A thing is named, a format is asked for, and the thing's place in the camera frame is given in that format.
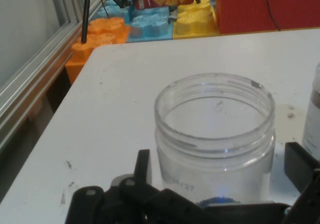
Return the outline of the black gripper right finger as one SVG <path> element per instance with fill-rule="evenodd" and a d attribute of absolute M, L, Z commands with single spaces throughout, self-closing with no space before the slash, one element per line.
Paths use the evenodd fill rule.
<path fill-rule="evenodd" d="M 287 142 L 284 172 L 300 196 L 287 211 L 283 224 L 318 224 L 320 222 L 320 162 L 299 143 Z"/>

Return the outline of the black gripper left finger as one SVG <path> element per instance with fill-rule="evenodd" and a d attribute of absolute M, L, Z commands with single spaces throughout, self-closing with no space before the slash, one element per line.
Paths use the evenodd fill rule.
<path fill-rule="evenodd" d="M 137 154 L 134 172 L 107 191 L 99 186 L 77 190 L 68 224 L 207 224 L 209 214 L 177 193 L 153 187 L 148 149 Z"/>

